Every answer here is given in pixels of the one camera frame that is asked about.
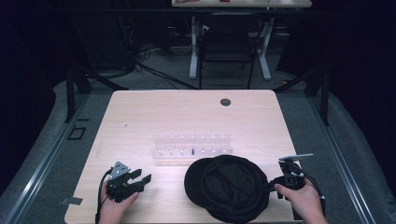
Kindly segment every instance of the gray carpet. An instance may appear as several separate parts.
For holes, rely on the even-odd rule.
[[[282,38],[273,38],[271,48],[267,53],[273,79],[264,81],[260,67],[256,64],[251,89],[273,89],[281,85],[283,80],[293,78],[293,75],[276,71],[276,62],[284,41]],[[173,75],[193,86],[198,86],[198,80],[191,80],[188,77],[189,54],[179,55],[154,50],[149,56],[142,62],[143,64]],[[239,67],[226,69],[228,68],[206,66],[204,70],[205,89],[244,89],[246,87],[246,76],[241,75],[245,71],[237,70]],[[104,76],[112,75],[108,71],[102,74]],[[187,89],[180,84],[171,85],[163,78],[156,77],[146,71],[139,72],[139,67],[130,75],[111,80],[130,88],[130,90]],[[64,125],[66,118],[65,84],[62,83],[55,88],[57,102],[49,121],[22,168],[0,199],[1,222],[11,220],[10,223],[13,223],[16,220],[18,223],[64,223],[67,206],[61,204],[61,201],[65,197],[73,196],[79,175],[111,96],[111,90],[100,82],[92,80],[92,86],[94,90],[88,96],[80,95],[77,92],[80,110],[68,125]],[[278,94],[277,97],[297,153],[314,153],[315,155],[311,159],[302,161],[301,165],[318,181],[326,196],[329,222],[364,222],[361,213],[356,209],[353,200],[354,192],[350,191],[354,187],[349,186],[348,180],[345,180],[340,173],[344,170],[340,170],[337,166],[339,158],[334,156],[334,145],[328,136],[328,132],[331,132],[336,140],[336,146],[342,152],[347,163],[347,168],[354,176],[355,186],[358,186],[361,197],[367,203],[370,214],[373,216],[366,223],[396,223],[394,214],[392,216],[392,213],[396,211],[394,198],[390,195],[385,178],[370,147],[353,119],[342,104],[331,95],[329,103],[331,126],[324,127],[321,120],[318,119],[317,99],[305,98],[302,94],[303,88],[304,83],[300,83],[290,91]],[[85,129],[80,140],[67,140],[73,127]],[[58,138],[61,133],[64,133],[64,139]],[[58,153],[50,154],[54,148],[58,149]],[[35,176],[35,170],[41,167],[43,158],[47,158],[48,155],[52,156],[52,163],[49,165],[49,172],[43,176],[44,182],[38,186],[38,191],[34,191],[34,194],[30,195],[32,200],[29,203],[21,202],[24,188],[28,185],[31,177]],[[24,207],[16,206],[17,204],[24,204]],[[17,218],[9,216],[15,213],[20,216]]]

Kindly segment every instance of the table surface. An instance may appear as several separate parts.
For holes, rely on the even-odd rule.
[[[173,7],[311,7],[311,0],[197,0],[178,3],[172,0]]]
[[[229,99],[224,106],[221,99]],[[67,223],[93,223],[97,190],[116,161],[152,174],[151,182],[130,207],[125,223],[217,223],[187,197],[183,181],[197,159],[156,160],[151,154],[157,134],[230,134],[233,155],[256,163],[269,180],[282,175],[281,157],[295,149],[273,91],[116,91],[70,204]],[[293,221],[290,203],[270,194],[268,207],[253,222]]]

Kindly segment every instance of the white table leg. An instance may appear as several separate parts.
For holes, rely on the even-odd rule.
[[[263,34],[264,40],[262,41],[262,50],[259,52],[259,60],[260,66],[262,67],[262,75],[264,76],[264,80],[271,80],[270,69],[268,68],[268,63],[265,59],[265,52],[268,49],[268,43],[271,38],[272,29],[274,26],[274,18],[271,18],[268,22],[265,23]]]
[[[198,65],[198,54],[197,54],[197,34],[196,34],[196,23],[195,17],[191,20],[191,63],[190,63],[190,79],[197,78],[197,65]]]

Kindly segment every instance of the human hand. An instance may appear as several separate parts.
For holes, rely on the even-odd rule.
[[[119,224],[126,209],[136,201],[139,196],[138,192],[129,196],[127,199],[120,203],[113,202],[108,198],[107,182],[105,181],[101,189],[101,202],[99,224]]]
[[[275,184],[274,187],[277,192],[289,199],[291,206],[305,223],[328,223],[323,216],[318,192],[311,181],[306,179],[304,187],[298,190],[288,189],[279,184]]]

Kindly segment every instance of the wooden table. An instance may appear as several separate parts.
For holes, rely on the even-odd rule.
[[[220,0],[197,0],[197,1],[189,1],[184,3],[178,3],[177,0],[172,0],[173,7],[214,7],[218,10],[222,8],[229,7],[241,7],[241,8],[249,8],[249,7],[262,7],[262,10],[269,10],[270,8],[295,8],[301,9],[304,7],[311,7],[311,0],[230,0],[230,2],[220,2]],[[268,63],[265,59],[265,53],[268,48],[268,43],[271,38],[272,29],[274,26],[274,19],[271,18],[268,22],[265,23],[264,30],[262,31],[263,41],[262,48],[259,49],[259,61],[260,66],[262,68],[262,76],[265,80],[271,80],[270,70],[268,68]],[[196,78],[196,70],[198,65],[198,54],[196,48],[196,23],[195,18],[192,17],[191,21],[191,65],[190,65],[190,78]]]
[[[222,105],[224,98],[231,104]],[[141,177],[152,174],[123,222],[219,222],[185,193],[184,175],[194,159],[153,158],[157,134],[230,134],[233,155],[256,163],[269,180],[282,175],[278,159],[295,154],[272,91],[116,91],[74,194],[83,201],[69,205],[65,221],[94,222],[100,179],[121,161],[132,170],[143,169]],[[272,192],[268,207],[253,221],[293,221],[290,203]]]

